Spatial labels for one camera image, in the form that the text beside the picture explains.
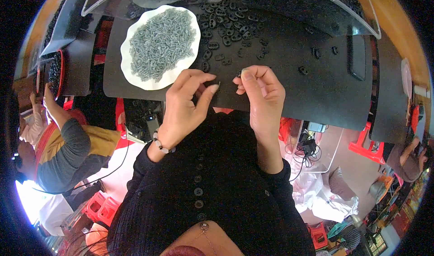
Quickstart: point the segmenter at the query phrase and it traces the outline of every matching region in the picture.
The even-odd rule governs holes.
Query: window
[[[378,256],[381,253],[383,253],[387,249],[386,242],[384,242],[383,237],[381,234],[377,234],[374,237],[375,242],[370,241],[369,248],[371,249],[373,256]]]

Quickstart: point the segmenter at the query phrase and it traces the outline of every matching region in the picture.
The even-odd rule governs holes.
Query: necklace
[[[201,222],[201,223],[200,223],[200,228],[202,229],[202,232],[201,232],[201,233],[200,233],[196,238],[194,238],[190,243],[188,243],[187,245],[190,245],[191,243],[193,243],[197,238],[199,238],[199,236],[201,236],[201,235],[203,234],[203,235],[205,236],[205,238],[207,239],[209,245],[210,245],[211,248],[213,249],[214,254],[217,255],[217,252],[216,252],[215,249],[213,248],[213,245],[211,245],[211,242],[210,242],[210,240],[208,239],[207,234],[205,233],[205,231],[208,230],[209,227],[210,227],[210,226],[208,225],[208,223],[206,223],[206,222]]]

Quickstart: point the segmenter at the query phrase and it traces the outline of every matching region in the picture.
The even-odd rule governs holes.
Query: black sweater
[[[263,172],[247,125],[214,114],[160,162],[148,159],[148,147],[111,224],[110,255],[160,255],[202,220],[215,221],[245,255],[315,255],[292,199],[289,164]]]

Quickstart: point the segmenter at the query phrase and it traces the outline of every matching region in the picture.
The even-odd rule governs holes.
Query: fingernail
[[[253,74],[252,74],[252,72],[251,71],[249,71],[249,70],[247,70],[247,69],[243,69],[242,71],[241,71],[241,78],[243,79],[243,80],[251,80],[251,79],[253,79]]]
[[[218,87],[219,87],[218,85],[210,85],[209,88],[211,90],[211,93],[212,94],[216,93],[218,90]]]

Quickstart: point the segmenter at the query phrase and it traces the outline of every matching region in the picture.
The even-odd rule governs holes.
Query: gray sleeve
[[[76,119],[63,125],[61,135],[64,145],[51,160],[38,166],[38,181],[48,192],[67,186],[90,152],[89,135]]]

